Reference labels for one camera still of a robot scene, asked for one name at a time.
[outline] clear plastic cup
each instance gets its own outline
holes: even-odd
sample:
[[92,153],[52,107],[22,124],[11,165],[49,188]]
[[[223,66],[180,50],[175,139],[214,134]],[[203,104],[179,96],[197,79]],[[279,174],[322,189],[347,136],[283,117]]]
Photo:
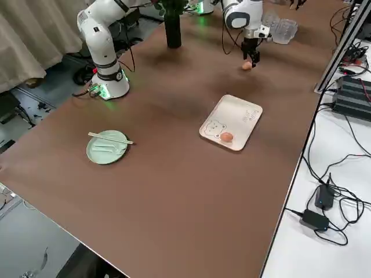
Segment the clear plastic cup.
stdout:
[[281,45],[287,45],[295,36],[297,31],[297,23],[294,20],[281,19],[278,26],[272,34],[273,41]]
[[270,27],[270,34],[273,36],[279,21],[280,19],[274,10],[269,10],[264,14],[262,23],[263,25]]

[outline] white robotic arm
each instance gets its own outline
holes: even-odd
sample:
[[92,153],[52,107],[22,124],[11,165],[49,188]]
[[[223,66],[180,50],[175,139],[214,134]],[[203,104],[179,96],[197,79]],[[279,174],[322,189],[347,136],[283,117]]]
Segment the white robotic arm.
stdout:
[[125,17],[147,0],[96,0],[79,12],[78,28],[86,41],[97,73],[92,78],[95,91],[105,99],[121,97],[129,91],[129,82],[117,60],[108,26]]
[[250,56],[251,66],[255,67],[260,60],[260,53],[256,50],[258,40],[270,36],[270,28],[261,23],[263,0],[221,0],[221,6],[227,28],[244,28],[243,59]]

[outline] rectangular plate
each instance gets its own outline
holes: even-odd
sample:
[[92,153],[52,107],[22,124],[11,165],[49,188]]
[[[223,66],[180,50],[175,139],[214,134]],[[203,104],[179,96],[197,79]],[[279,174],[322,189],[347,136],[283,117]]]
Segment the rectangular plate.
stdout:
[[[262,113],[263,109],[259,105],[226,94],[205,120],[199,133],[202,137],[226,148],[240,151],[244,148]],[[223,142],[220,139],[224,132],[233,135],[231,142]]]

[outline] egg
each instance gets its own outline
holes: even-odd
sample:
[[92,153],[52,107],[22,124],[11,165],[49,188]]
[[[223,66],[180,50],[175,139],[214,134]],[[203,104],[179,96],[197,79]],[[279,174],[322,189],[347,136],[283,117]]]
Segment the egg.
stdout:
[[223,142],[226,142],[226,143],[232,142],[232,140],[233,140],[233,134],[231,134],[231,133],[229,133],[229,132],[223,132],[223,133],[220,135],[220,139],[221,139]]
[[244,71],[249,71],[253,68],[253,64],[250,62],[250,61],[247,61],[245,62],[243,65],[242,65],[242,69]]

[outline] beige curtain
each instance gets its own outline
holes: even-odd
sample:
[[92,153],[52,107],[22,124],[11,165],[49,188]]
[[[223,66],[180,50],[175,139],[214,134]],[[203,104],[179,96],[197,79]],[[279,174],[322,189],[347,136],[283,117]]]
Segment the beige curtain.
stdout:
[[0,92],[44,77],[64,54],[78,52],[84,8],[85,0],[0,0]]

